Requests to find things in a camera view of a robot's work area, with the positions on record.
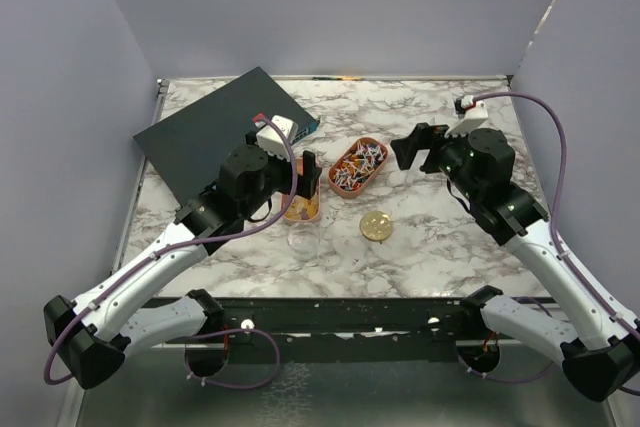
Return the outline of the pink tray of popsicle candies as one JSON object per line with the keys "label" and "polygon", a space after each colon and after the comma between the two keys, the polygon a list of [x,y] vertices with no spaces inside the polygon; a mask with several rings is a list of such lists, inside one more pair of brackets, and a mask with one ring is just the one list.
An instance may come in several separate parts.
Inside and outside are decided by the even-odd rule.
{"label": "pink tray of popsicle candies", "polygon": [[311,199],[296,196],[281,220],[289,225],[296,223],[309,223],[320,218],[321,186],[317,182],[315,194]]}

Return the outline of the clear plastic jar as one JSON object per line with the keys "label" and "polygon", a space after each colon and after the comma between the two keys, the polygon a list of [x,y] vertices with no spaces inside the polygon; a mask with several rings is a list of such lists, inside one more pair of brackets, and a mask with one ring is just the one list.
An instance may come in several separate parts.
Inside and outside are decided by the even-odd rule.
{"label": "clear plastic jar", "polygon": [[313,260],[319,251],[319,230],[311,223],[293,224],[287,233],[287,243],[296,259]]}

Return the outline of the pink tray of lollipops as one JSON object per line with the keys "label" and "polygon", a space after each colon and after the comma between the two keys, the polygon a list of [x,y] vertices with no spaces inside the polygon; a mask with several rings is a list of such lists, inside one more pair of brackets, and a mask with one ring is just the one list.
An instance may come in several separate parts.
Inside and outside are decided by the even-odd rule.
{"label": "pink tray of lollipops", "polygon": [[360,137],[329,169],[329,188],[345,199],[358,197],[382,171],[388,158],[384,144],[371,137]]}

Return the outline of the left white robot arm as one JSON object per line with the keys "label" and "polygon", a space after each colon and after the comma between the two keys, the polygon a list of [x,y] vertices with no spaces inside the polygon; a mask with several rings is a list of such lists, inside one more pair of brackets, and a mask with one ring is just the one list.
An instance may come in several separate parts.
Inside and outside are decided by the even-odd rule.
{"label": "left white robot arm", "polygon": [[206,342],[224,336],[224,309],[203,289],[161,307],[146,304],[225,243],[253,235],[245,224],[274,194],[312,198],[321,172],[309,151],[296,160],[286,137],[269,143],[260,133],[250,135],[222,162],[218,177],[179,208],[174,221],[131,262],[75,298],[58,295],[45,305],[51,346],[45,383],[74,379],[90,389],[141,350],[176,339]]}

